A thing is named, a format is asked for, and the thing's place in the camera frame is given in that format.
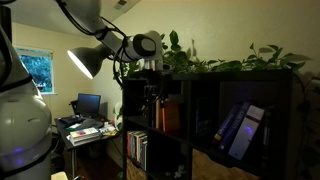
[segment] bookshelf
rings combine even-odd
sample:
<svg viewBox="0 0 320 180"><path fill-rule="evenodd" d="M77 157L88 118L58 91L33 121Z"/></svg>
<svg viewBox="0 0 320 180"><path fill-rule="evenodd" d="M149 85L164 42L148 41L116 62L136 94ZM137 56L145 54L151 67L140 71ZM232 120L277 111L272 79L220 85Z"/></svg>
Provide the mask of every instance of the bookshelf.
<svg viewBox="0 0 320 180"><path fill-rule="evenodd" d="M125 78L123 90L123 129L124 134L132 130L143 130L148 135L146 151L147 179L175 179L173 174L179 165L184 165L185 172L178 179L193 179L193 152L206 154L211 161L232 168L237 167L262 179L286 179L287 152L289 139L291 92L291 70L213 72L197 74L163 75L161 85L164 95L180 96L180 129L163 132L154 124L155 110L152 104L142 111L145 102L145 78ZM196 127L197 101L209 98L212 103L209 133L198 135ZM213 136L223 123L231 107L239 101L253 101L261 106L273 106L270 119L269 146L262 165L263 133L257 130L252 145L244 159L237 160L212 143ZM123 151L127 150L127 137L123 136ZM127 155L124 154L124 172L127 171ZM214 176L214 170L208 169Z"/></svg>

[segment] white wall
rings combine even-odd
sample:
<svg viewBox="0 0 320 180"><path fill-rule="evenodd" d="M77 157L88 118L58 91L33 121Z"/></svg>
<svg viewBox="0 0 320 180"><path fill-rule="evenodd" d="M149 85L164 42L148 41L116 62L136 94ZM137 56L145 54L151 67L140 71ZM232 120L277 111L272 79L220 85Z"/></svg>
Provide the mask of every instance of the white wall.
<svg viewBox="0 0 320 180"><path fill-rule="evenodd" d="M78 92L92 93L92 81L87 79L69 59L67 50L88 46L92 40L56 33L26 26L12 24L12 43L14 45L53 50L53 69L55 95L43 95L52 112L52 118L73 114L70 101L77 98Z"/></svg>
<svg viewBox="0 0 320 180"><path fill-rule="evenodd" d="M201 60L242 60L252 53L252 43L278 45L284 48L282 55L292 52L313 59L301 70L309 77L320 76L319 7L320 1L315 0L142 0L113 23L127 35L148 30L165 33L167 44L175 30L184 50L194 40ZM112 80L111 63L104 66L95 88L106 92L112 112L121 93Z"/></svg>

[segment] black bookshelf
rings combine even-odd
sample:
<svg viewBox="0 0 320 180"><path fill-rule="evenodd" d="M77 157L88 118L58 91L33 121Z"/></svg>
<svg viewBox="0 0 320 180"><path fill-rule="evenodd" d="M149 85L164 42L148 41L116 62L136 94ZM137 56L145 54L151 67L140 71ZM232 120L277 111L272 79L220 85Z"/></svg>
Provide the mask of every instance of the black bookshelf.
<svg viewBox="0 0 320 180"><path fill-rule="evenodd" d="M145 130L148 134L147 169L148 179L174 179L165 176L166 171L174 171L181 163L187 173L180 179L192 179L192 150L206 153L212 161L226 167L238 167L263 179L286 179L288 131L290 125L291 93L293 73L291 70L212 72L162 75L163 94L176 94L183 97L180 108L181 128L165 133L153 126L153 116L141 111L145 101L147 78L124 78L123 90L123 133L130 130ZM196 101L209 97L212 100L212 123L210 132L198 137L195 132ZM211 142L233 104L239 101L254 101L261 106L273 106L270 122L270 144L268 164L261 165L261 154L236 160L218 150ZM123 136L123 151L127 139ZM262 143L256 143L252 151L261 151Z"/></svg>

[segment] ceiling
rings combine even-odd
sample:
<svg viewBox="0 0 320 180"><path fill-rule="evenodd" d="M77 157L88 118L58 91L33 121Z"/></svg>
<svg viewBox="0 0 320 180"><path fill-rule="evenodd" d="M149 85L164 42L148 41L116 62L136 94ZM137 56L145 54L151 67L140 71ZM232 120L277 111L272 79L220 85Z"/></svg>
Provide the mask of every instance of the ceiling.
<svg viewBox="0 0 320 180"><path fill-rule="evenodd" d="M112 22L139 1L141 0L101 0L100 15ZM88 37L71 24L55 0L16 0L6 6L11 9L12 22Z"/></svg>

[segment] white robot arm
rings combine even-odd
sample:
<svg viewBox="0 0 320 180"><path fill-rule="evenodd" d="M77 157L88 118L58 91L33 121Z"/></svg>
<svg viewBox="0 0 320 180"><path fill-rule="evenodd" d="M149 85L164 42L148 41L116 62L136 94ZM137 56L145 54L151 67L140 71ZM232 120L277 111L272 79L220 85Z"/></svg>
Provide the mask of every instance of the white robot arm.
<svg viewBox="0 0 320 180"><path fill-rule="evenodd" d="M100 0L56 0L69 20L81 32L92 35L112 50L112 55L121 56L121 61L131 62L139 59L162 60L162 43L159 33L149 31L127 37L112 23L100 16ZM107 21L112 27L103 23ZM118 38L114 32L123 36Z"/></svg>
<svg viewBox="0 0 320 180"><path fill-rule="evenodd" d="M0 179L49 179L51 113L1 26L0 44Z"/></svg>

